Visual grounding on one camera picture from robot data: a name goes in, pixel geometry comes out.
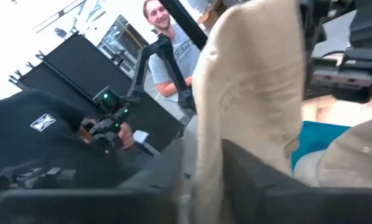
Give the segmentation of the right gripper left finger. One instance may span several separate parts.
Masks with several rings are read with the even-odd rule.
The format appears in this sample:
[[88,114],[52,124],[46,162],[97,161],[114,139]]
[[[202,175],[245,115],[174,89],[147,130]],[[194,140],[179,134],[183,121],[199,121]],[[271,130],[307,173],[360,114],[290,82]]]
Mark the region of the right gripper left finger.
[[27,162],[0,173],[0,223],[173,224],[184,145],[174,139],[115,189],[74,189],[75,171]]

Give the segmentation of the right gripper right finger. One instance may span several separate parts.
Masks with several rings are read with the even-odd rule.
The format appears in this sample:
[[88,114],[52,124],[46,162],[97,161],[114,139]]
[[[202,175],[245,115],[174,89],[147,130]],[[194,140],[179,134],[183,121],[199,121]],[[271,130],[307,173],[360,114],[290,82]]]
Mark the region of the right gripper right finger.
[[223,139],[225,194],[236,223],[372,224],[372,189],[309,187]]

